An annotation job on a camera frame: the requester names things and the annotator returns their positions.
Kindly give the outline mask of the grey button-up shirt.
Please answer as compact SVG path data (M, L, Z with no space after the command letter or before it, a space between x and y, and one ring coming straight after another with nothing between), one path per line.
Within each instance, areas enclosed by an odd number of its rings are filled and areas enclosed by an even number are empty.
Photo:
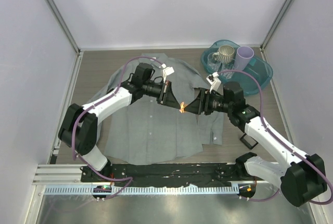
M91 101L103 97L119 81L127 79L141 62L153 66L153 79L161 75L160 63L174 69L174 73L167 78L179 103L192 102L196 88L208 88L199 72L185 61L169 58L163 53L145 53L142 58L130 62L126 69L119 68L112 74L108 83ZM178 109L157 104L155 98L143 96L111 116L104 154L135 165L192 156L202 152L205 144L222 144L223 122L222 113L199 116L180 113Z

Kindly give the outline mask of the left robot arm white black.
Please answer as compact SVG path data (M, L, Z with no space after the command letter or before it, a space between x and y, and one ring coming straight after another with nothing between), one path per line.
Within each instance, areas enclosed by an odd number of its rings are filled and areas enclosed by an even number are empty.
M162 81L159 83L151 80L153 67L140 63L126 81L121 81L119 86L100 99L83 106L74 103L68 107L58 138L87 163L98 181L107 181L111 175L112 164L96 144L98 127L107 117L144 95L155 98L160 105L180 108L172 92L172 83L167 80L174 69L165 64L161 67Z

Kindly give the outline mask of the orange red brooch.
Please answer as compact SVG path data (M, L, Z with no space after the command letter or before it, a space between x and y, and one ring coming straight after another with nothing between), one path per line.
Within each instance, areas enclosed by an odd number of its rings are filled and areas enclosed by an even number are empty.
M180 112L181 113L184 113L185 112L185 102L182 102L181 104L180 104Z

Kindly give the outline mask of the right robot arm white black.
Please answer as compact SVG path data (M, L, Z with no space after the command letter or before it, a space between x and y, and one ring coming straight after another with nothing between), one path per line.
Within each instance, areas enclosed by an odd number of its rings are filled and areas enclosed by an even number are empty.
M223 94L201 89L197 98L184 107L185 112L209 115L226 113L230 122L259 143L276 160L271 163L248 153L238 159L235 174L246 180L255 176L274 185L293 206L306 202L332 190L327 179L323 159L317 154L308 155L286 140L256 108L246 103L242 88L237 82L223 86Z

